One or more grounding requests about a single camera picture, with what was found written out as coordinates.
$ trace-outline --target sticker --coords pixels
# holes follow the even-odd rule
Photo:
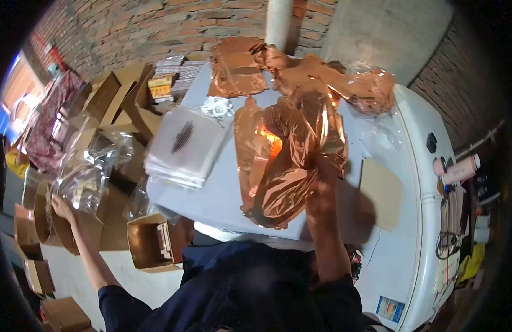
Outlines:
[[[376,314],[398,323],[402,316],[402,312],[404,311],[404,307],[405,303],[380,296],[380,302],[378,302]]]

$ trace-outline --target concrete pillar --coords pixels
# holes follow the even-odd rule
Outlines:
[[[291,20],[292,0],[269,0],[265,43],[274,44],[277,49],[284,51]]]

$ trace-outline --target white freezer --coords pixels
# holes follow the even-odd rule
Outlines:
[[[272,86],[271,76],[268,73],[264,76]],[[211,69],[206,65],[182,104],[202,105],[210,77]],[[265,108],[274,104],[279,96],[278,92],[269,89],[253,97],[261,108]],[[372,126],[371,120],[358,116],[344,101],[341,101],[338,112],[343,115],[348,136],[350,172],[339,185],[338,218],[343,241],[362,245],[364,259],[356,287],[361,295],[363,312],[374,315],[380,296],[403,303],[405,306],[400,309],[398,322],[381,315],[377,318],[390,329],[412,331],[435,313],[434,289],[439,270],[435,247],[440,231],[440,198],[434,194],[437,178],[432,163],[435,156],[453,157],[453,150],[442,119],[431,105],[400,85],[395,86],[395,97],[398,107],[392,119],[394,129],[400,131],[402,143],[397,150],[381,149],[372,157],[397,174],[403,183],[399,223],[391,232],[376,226],[373,229],[362,227],[355,215],[354,197],[344,194],[350,192],[349,186],[359,187],[361,160],[370,156],[361,137]],[[245,97],[231,99],[234,109],[241,107],[244,100]],[[438,141],[435,154],[430,154],[425,146],[430,132],[434,132]],[[150,181],[147,193],[153,203],[216,229],[310,240],[305,227],[305,212],[282,230],[260,228],[243,217],[239,209],[241,196],[233,138],[226,143],[203,189],[194,191]],[[446,291],[444,301],[450,292]],[[437,300],[435,305],[439,307],[442,302]]]

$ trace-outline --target dark blue shirt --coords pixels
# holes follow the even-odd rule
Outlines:
[[[183,250],[180,289],[152,310],[118,286],[99,290],[106,331],[361,331],[346,275],[310,290],[311,253],[254,242]]]

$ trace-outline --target white table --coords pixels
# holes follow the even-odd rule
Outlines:
[[[268,73],[264,73],[264,76],[269,87],[272,87],[271,76]],[[211,70],[206,65],[182,104],[190,107],[202,105],[206,100],[210,77]],[[276,103],[279,96],[279,92],[269,89],[253,97],[261,108],[265,108]],[[231,102],[235,109],[239,109],[245,97],[233,98]],[[356,287],[361,295],[363,312],[375,313],[380,296],[405,303],[414,286],[420,220],[417,209],[420,190],[415,180],[416,171],[413,170],[415,162],[412,149],[405,141],[398,150],[382,151],[373,156],[397,174],[403,183],[400,220],[391,232],[360,220],[356,213],[356,198],[361,162],[364,157],[370,156],[361,142],[361,136],[364,130],[370,128],[370,124],[368,120],[358,117],[357,112],[344,101],[341,101],[338,112],[343,115],[349,142],[349,170],[345,180],[338,183],[338,220],[343,242],[360,244],[362,247],[363,267]],[[401,114],[394,119],[398,126],[403,127]],[[293,219],[287,229],[281,230],[259,227],[242,215],[233,137],[226,143],[203,189],[194,191],[149,182],[147,193],[153,203],[218,229],[311,240],[305,224],[305,212]],[[397,326],[390,320],[379,319],[389,328]]]

